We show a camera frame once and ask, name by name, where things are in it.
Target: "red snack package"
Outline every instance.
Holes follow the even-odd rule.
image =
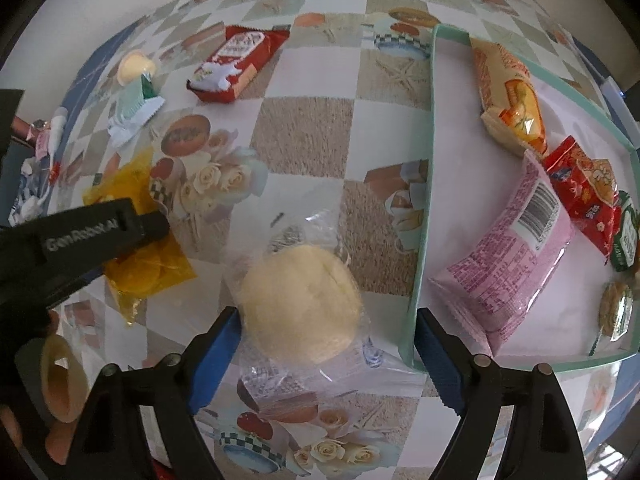
[[[191,79],[191,90],[201,101],[231,103],[289,38],[288,30],[257,30],[230,25],[226,43],[201,64]]]
[[[609,161],[589,158],[569,136],[543,165],[574,225],[608,258],[620,227],[618,185]]]

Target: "barcode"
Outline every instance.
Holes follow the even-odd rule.
[[[542,181],[538,181],[529,202],[514,225],[514,230],[519,235],[524,235],[523,238],[531,248],[537,251],[555,224],[558,210],[559,202],[555,193]]]

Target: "table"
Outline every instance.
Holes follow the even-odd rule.
[[[429,52],[431,29],[439,22],[505,44],[606,110],[571,36],[519,0],[174,0],[96,51],[65,99],[70,119],[57,155],[63,173],[49,213],[81,205],[85,189],[152,146],[156,158],[171,160],[172,168],[170,174],[156,168],[154,196],[167,208],[198,277],[150,298],[131,326],[104,280],[61,306],[60,331],[90,381],[109,362],[139,368],[181,352],[212,324],[221,306],[234,304],[223,279],[223,255],[265,243],[271,222],[284,211],[300,212],[305,194],[319,184],[324,193],[316,206],[330,212],[350,250],[373,343],[397,355],[422,227],[420,186],[428,171],[422,140],[433,112]],[[186,79],[223,43],[224,26],[236,23],[288,27],[290,39],[237,102],[199,103],[186,91]],[[120,89],[115,74],[122,55],[134,49],[158,62],[154,87],[166,103],[116,150],[107,132]],[[209,123],[207,149],[170,156],[162,147],[164,135],[175,121],[193,116]],[[193,181],[206,164],[228,162],[231,155],[242,157],[241,176],[251,185],[223,201],[207,201],[220,190],[193,199]],[[560,376],[585,448],[612,405],[619,369],[613,364]],[[426,479],[458,421],[427,376],[321,398],[296,417],[271,414],[269,420],[238,393],[238,377],[236,360],[196,418],[227,478],[270,473],[273,479]],[[630,382],[625,399],[636,393]],[[152,412],[143,416],[152,453],[166,460]],[[222,450],[223,433],[242,438],[239,418],[273,429],[271,438],[263,438],[266,459]],[[497,468],[509,420],[504,409],[482,476]],[[340,449],[360,446],[364,431],[373,452],[358,463],[329,460]]]

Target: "yellow plastic wrapper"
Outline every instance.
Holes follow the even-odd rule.
[[[482,101],[482,122],[511,153],[546,154],[545,125],[529,69],[501,44],[471,38]]]
[[[157,210],[156,202],[149,195],[152,157],[152,148],[141,152],[98,186],[85,191],[84,204],[130,198],[138,214]],[[107,262],[104,275],[115,292],[120,313],[129,324],[135,321],[142,300],[196,277],[171,232],[160,241]]]

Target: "floor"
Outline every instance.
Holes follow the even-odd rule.
[[[76,71],[113,34],[170,0],[47,0],[0,70],[0,88],[24,88],[18,114],[50,118]],[[590,47],[626,89],[640,52],[603,0],[529,0]]]

